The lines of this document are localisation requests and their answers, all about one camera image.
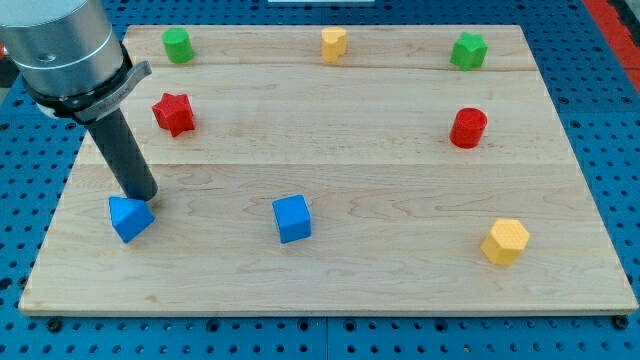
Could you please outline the grey clamp mount flange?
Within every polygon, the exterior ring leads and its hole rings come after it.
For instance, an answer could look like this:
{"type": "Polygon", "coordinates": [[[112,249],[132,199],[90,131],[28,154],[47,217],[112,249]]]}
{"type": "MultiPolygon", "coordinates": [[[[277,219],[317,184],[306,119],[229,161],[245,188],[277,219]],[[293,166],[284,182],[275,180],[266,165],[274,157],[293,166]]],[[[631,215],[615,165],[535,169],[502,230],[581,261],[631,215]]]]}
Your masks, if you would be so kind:
{"type": "Polygon", "coordinates": [[[100,121],[118,110],[124,99],[147,76],[152,74],[148,61],[133,64],[124,45],[123,63],[107,80],[86,91],[73,94],[51,95],[42,86],[23,79],[27,93],[34,99],[41,111],[51,118],[72,118],[79,124],[100,121]]]}

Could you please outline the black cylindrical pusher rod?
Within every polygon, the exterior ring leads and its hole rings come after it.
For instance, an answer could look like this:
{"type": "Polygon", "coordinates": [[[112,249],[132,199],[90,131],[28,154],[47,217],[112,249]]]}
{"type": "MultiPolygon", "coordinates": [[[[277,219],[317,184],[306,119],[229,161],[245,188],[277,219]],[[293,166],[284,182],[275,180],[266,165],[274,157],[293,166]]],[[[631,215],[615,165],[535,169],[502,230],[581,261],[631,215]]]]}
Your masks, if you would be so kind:
{"type": "Polygon", "coordinates": [[[124,194],[149,201],[158,185],[120,109],[86,126],[124,194]]]}

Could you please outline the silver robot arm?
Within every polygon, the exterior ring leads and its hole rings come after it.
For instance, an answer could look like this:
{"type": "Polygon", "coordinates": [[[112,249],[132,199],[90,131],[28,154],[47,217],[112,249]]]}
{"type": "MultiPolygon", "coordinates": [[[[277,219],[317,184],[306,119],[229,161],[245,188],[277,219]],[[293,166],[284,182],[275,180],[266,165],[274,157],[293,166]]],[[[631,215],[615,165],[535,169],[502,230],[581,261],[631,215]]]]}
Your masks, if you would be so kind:
{"type": "Polygon", "coordinates": [[[152,70],[131,61],[103,3],[2,0],[1,40],[41,110],[86,128],[124,193],[151,200],[158,186],[120,105],[152,70]]]}

